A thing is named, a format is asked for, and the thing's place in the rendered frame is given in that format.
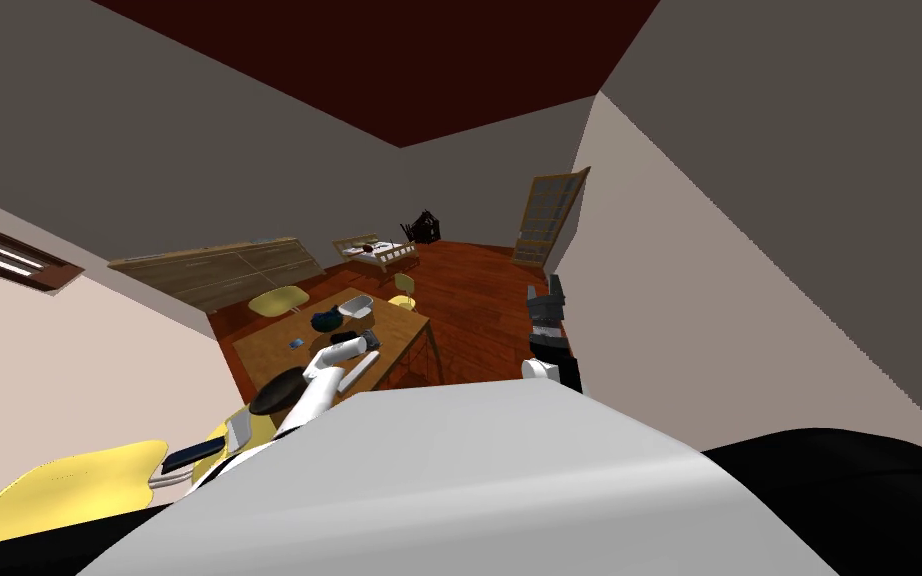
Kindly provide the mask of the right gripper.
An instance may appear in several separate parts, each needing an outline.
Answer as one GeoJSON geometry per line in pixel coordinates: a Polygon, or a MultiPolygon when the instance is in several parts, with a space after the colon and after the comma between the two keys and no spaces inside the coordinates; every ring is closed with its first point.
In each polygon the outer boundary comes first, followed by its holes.
{"type": "Polygon", "coordinates": [[[526,306],[533,324],[559,324],[564,319],[565,296],[560,278],[550,274],[548,293],[538,295],[535,289],[527,291],[526,306]]]}

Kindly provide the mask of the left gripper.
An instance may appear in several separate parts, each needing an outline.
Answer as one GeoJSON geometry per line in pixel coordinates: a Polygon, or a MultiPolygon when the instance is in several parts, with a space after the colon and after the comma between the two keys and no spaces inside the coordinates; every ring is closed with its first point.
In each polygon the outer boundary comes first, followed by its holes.
{"type": "Polygon", "coordinates": [[[363,338],[365,340],[368,351],[374,351],[374,349],[378,349],[381,346],[381,342],[378,340],[371,329],[367,329],[361,333],[356,331],[344,331],[335,333],[331,336],[331,344],[337,345],[356,338],[363,338]]]}

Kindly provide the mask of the brown wooden table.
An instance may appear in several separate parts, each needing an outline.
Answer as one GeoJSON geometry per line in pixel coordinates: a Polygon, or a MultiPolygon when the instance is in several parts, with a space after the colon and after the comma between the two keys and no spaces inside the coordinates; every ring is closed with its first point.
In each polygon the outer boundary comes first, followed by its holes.
{"type": "MultiPolygon", "coordinates": [[[[330,336],[315,332],[310,319],[363,294],[347,288],[328,298],[308,302],[298,313],[262,317],[248,327],[220,340],[222,352],[244,401],[250,401],[268,380],[294,366],[304,366],[311,355],[329,344],[330,336]],[[304,344],[291,349],[295,339],[304,344]]],[[[371,329],[381,342],[378,360],[344,394],[346,398],[367,390],[442,385],[446,382],[439,348],[430,319],[414,311],[376,298],[371,314],[362,319],[347,319],[344,330],[358,333],[371,329]]]]}

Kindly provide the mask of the white flat bar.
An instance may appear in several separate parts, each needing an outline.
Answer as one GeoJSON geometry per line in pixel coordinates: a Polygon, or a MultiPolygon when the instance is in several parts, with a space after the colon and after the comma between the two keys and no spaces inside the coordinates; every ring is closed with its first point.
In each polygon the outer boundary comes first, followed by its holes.
{"type": "Polygon", "coordinates": [[[355,368],[342,378],[337,388],[338,394],[344,394],[378,360],[379,356],[378,351],[369,352],[355,368]]]}

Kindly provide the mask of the wooden glazed door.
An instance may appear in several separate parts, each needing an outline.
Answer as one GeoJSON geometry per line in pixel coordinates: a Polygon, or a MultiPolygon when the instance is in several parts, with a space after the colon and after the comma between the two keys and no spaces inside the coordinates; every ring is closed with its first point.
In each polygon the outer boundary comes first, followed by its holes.
{"type": "Polygon", "coordinates": [[[575,173],[539,176],[532,180],[512,254],[514,264],[544,268],[590,170],[586,167],[575,173]]]}

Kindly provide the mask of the wooden bed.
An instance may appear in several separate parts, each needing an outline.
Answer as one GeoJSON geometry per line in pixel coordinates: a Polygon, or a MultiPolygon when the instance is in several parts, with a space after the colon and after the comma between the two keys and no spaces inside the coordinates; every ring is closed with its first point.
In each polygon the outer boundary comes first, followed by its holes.
{"type": "Polygon", "coordinates": [[[415,242],[394,243],[380,240],[377,234],[366,234],[332,242],[334,250],[344,262],[356,261],[376,266],[387,272],[390,265],[403,259],[418,259],[415,242]]]}

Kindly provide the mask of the black round plate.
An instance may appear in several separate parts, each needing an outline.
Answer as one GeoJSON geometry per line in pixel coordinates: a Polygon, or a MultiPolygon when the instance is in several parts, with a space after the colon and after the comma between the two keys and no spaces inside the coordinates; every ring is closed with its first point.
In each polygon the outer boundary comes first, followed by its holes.
{"type": "Polygon", "coordinates": [[[257,392],[247,405],[253,415],[267,416],[293,407],[307,388],[305,368],[295,366],[273,377],[257,392]]]}

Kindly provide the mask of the black plant stand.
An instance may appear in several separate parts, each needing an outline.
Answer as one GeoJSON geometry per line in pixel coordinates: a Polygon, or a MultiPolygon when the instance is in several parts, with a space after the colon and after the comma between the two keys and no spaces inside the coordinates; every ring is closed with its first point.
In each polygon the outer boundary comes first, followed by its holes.
{"type": "Polygon", "coordinates": [[[424,210],[411,224],[401,224],[401,229],[409,242],[432,244],[441,240],[439,220],[429,210],[424,210]]]}

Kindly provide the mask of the wooden sideboard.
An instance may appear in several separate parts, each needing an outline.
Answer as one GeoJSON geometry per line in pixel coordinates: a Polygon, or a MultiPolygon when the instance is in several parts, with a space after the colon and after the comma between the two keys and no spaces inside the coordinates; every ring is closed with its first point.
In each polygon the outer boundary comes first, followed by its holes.
{"type": "Polygon", "coordinates": [[[108,266],[205,313],[324,274],[292,237],[115,260],[108,266]]]}

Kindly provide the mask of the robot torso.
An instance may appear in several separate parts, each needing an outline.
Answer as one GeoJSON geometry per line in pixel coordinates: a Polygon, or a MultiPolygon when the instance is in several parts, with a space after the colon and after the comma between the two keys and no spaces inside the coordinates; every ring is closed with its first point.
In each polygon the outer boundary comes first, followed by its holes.
{"type": "Polygon", "coordinates": [[[837,576],[693,448],[545,380],[361,393],[79,576],[837,576]]]}

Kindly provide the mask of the dark blue flat tablet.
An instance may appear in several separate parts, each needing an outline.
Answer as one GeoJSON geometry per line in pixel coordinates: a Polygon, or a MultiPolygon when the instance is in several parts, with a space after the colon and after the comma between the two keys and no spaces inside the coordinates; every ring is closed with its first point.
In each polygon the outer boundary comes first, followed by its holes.
{"type": "Polygon", "coordinates": [[[225,444],[227,444],[227,441],[223,436],[220,436],[173,452],[162,461],[160,472],[163,475],[170,474],[170,472],[219,454],[224,449],[225,444]]]}

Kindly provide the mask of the brown framed window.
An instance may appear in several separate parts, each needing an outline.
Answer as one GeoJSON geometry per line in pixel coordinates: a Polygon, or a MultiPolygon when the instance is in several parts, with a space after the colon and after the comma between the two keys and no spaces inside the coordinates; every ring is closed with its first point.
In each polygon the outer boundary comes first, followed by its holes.
{"type": "Polygon", "coordinates": [[[0,278],[4,280],[48,293],[83,273],[67,260],[0,233],[0,278]]]}

